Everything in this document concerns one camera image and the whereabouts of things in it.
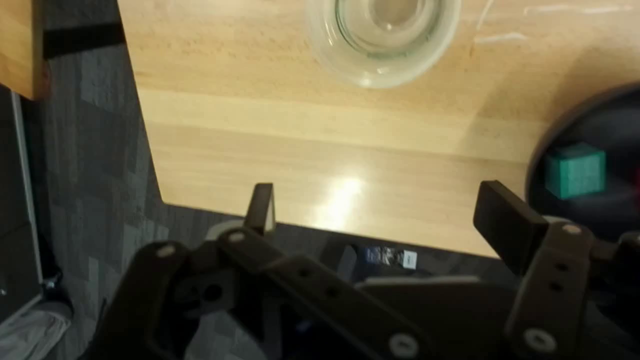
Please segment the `black device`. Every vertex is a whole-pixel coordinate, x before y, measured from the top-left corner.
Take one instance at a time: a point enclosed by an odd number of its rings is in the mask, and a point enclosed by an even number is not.
[[[182,358],[211,312],[230,312],[267,358],[637,358],[591,333],[585,315],[594,301],[639,347],[640,234],[601,242],[482,182],[475,225],[523,276],[519,289],[446,279],[354,286],[280,254],[267,238],[275,214],[273,185],[259,185],[245,227],[216,242],[138,250],[85,358]]]

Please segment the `small label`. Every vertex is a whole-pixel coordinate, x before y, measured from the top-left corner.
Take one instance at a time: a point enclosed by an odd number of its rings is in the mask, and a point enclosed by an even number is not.
[[[418,252],[405,250],[402,269],[417,271],[418,269]]]

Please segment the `light wood surface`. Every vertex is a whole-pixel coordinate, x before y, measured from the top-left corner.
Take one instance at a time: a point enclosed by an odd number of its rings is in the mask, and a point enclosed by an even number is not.
[[[26,98],[43,93],[41,13],[41,0],[0,0],[0,87]]]
[[[436,69],[395,91],[330,76],[304,0],[121,0],[163,198],[494,256],[472,228],[480,181],[523,195],[550,125],[640,79],[639,0],[466,0]]]

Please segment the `glass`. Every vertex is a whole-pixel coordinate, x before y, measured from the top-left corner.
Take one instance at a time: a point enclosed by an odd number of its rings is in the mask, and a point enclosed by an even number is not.
[[[401,87],[438,63],[459,15],[460,0],[309,0],[311,45],[348,83]]]

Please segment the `gray floor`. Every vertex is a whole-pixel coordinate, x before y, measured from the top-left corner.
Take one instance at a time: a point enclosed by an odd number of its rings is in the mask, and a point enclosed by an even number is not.
[[[117,18],[112,2],[46,4],[46,27],[79,27]],[[35,179],[43,234],[52,242],[77,321],[54,358],[77,358],[91,343],[100,304],[108,301],[136,248],[153,240],[196,246],[224,214],[165,207],[159,196],[143,114],[124,46],[56,59],[51,96],[31,119]],[[319,254],[325,240],[348,236],[282,228],[287,252]],[[512,283],[504,266],[471,256],[428,252],[422,275],[480,273]],[[211,317],[189,358],[261,358],[251,338],[226,317]]]

